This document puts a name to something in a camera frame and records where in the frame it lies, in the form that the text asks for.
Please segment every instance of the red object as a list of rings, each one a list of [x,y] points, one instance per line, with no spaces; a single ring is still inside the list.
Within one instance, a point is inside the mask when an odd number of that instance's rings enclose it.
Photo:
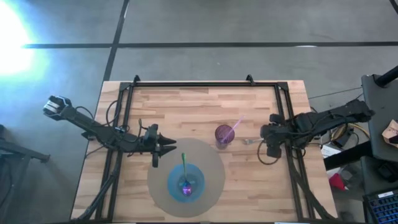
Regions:
[[[336,187],[336,188],[338,188],[338,189],[340,189],[340,190],[346,190],[346,189],[344,188],[343,180],[341,179],[341,177],[340,177],[339,174],[334,174],[332,177],[330,177],[330,178],[329,178],[329,184],[330,184],[332,187]]]

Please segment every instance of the small metal object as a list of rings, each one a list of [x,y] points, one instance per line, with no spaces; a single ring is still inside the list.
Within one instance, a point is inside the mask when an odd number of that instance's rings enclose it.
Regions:
[[[253,139],[245,139],[245,140],[243,140],[243,144],[253,144],[253,143],[259,142],[259,141],[262,141],[262,138],[256,139],[256,140],[253,140]]]

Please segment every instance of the gray circular mat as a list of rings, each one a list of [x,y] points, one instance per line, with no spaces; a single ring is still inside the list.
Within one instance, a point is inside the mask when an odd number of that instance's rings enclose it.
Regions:
[[[218,201],[224,189],[224,164],[217,150],[209,144],[193,139],[178,139],[177,147],[159,159],[159,167],[150,166],[148,188],[150,196],[163,211],[176,217],[194,217],[209,210]],[[167,189],[170,171],[182,163],[181,153],[187,155],[187,163],[196,165],[205,176],[205,191],[191,203],[176,201]]]

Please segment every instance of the bright light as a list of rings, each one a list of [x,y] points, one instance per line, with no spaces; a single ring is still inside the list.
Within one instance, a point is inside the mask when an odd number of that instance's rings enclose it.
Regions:
[[[22,49],[30,39],[18,15],[0,1],[0,76],[15,75],[30,68],[33,50]]]

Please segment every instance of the pink straw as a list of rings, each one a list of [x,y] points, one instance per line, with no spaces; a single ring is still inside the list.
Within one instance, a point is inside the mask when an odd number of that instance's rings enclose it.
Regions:
[[[228,138],[228,136],[235,130],[235,128],[238,126],[238,124],[243,120],[244,115],[239,119],[238,122],[236,122],[236,124],[233,126],[233,128],[231,130],[229,130],[228,134],[221,140],[221,142],[224,142],[226,138]]]

